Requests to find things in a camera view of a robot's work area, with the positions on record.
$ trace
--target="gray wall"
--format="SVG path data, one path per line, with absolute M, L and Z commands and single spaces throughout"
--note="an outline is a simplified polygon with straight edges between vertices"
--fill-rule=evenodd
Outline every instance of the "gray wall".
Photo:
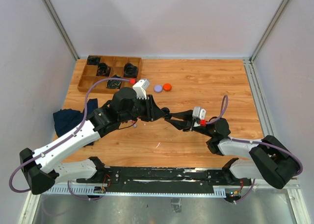
M 13 193 L 9 176 L 19 152 L 52 140 L 52 113 L 62 107 L 74 59 L 41 0 L 0 0 L 1 223 L 16 223 L 26 194 Z M 14 179 L 27 188 L 21 172 Z
M 304 164 L 299 181 L 314 221 L 314 0 L 292 0 L 256 60 L 276 133 Z
M 51 0 L 79 56 L 244 57 L 281 0 Z

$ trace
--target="black bracket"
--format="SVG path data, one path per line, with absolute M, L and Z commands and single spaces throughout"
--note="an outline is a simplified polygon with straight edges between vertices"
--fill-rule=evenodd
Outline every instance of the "black bracket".
M 266 136 L 262 142 L 284 147 L 274 136 Z M 277 189 L 282 189 L 286 183 L 299 171 L 298 163 L 286 153 L 258 145 L 250 150 L 250 155 L 267 183 Z

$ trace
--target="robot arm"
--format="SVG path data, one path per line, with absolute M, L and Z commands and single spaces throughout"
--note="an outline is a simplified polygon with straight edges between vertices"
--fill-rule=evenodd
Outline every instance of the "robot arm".
M 180 113 L 170 113 L 167 108 L 160 109 L 155 104 L 153 96 L 146 95 L 145 89 L 148 85 L 148 80 L 141 79 L 133 86 L 133 89 L 120 89 L 113 95 L 112 100 L 94 110 L 87 117 L 79 132 L 75 133 L 77 126 L 42 148 L 34 151 L 26 148 L 21 151 L 21 164 L 41 155 L 22 169 L 32 193 L 41 194 L 59 182 L 97 176 L 98 171 L 104 168 L 104 164 L 97 157 L 90 157 L 85 161 L 75 163 L 61 162 L 88 143 L 119 129 L 121 123 L 137 119 L 152 122 L 164 118 L 178 130 L 196 131 L 209 136 L 211 139 L 207 141 L 207 145 L 214 154 L 252 159 L 253 161 L 233 159 L 224 166 L 225 176 L 231 183 L 243 177 L 263 178 L 270 185 L 281 189 L 297 173 L 299 168 L 289 156 L 282 157 L 277 151 L 270 151 L 265 146 L 233 141 L 228 137 L 231 132 L 225 119 L 220 118 L 212 124 L 205 124 L 206 110 L 201 107 Z M 73 137 L 69 140 L 50 152 L 43 153 L 71 134 Z M 261 141 L 283 147 L 276 138 L 271 136 Z

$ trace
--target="wooden tabletop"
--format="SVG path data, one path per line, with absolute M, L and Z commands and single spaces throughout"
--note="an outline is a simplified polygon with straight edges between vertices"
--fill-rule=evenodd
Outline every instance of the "wooden tabletop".
M 77 61 L 65 109 L 83 110 L 85 93 L 79 92 L 77 85 L 85 62 Z M 207 110 L 207 120 L 219 115 L 222 98 L 227 94 L 229 106 L 224 118 L 231 135 L 262 137 L 242 60 L 146 59 L 141 77 L 149 79 L 147 94 L 154 95 L 160 108 L 180 112 L 201 106 Z M 153 91 L 155 85 L 165 83 L 172 85 L 170 92 Z M 101 107 L 112 95 L 91 93 L 90 98 L 98 98 Z M 136 128 L 114 131 L 93 146 L 79 149 L 65 162 L 97 156 L 108 166 L 221 167 L 233 156 L 211 154 L 206 145 L 209 139 L 196 132 L 179 131 L 163 119 L 150 123 L 139 120 Z

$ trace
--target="dark blue cloth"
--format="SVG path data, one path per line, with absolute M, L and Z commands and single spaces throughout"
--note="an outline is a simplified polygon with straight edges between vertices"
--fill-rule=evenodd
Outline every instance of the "dark blue cloth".
M 90 99 L 87 103 L 87 115 L 92 113 L 98 108 L 98 100 Z M 65 109 L 59 110 L 53 114 L 54 129 L 58 137 L 63 136 L 74 127 L 76 127 L 80 122 L 82 122 L 84 117 L 84 111 L 81 113 L 78 110 Z

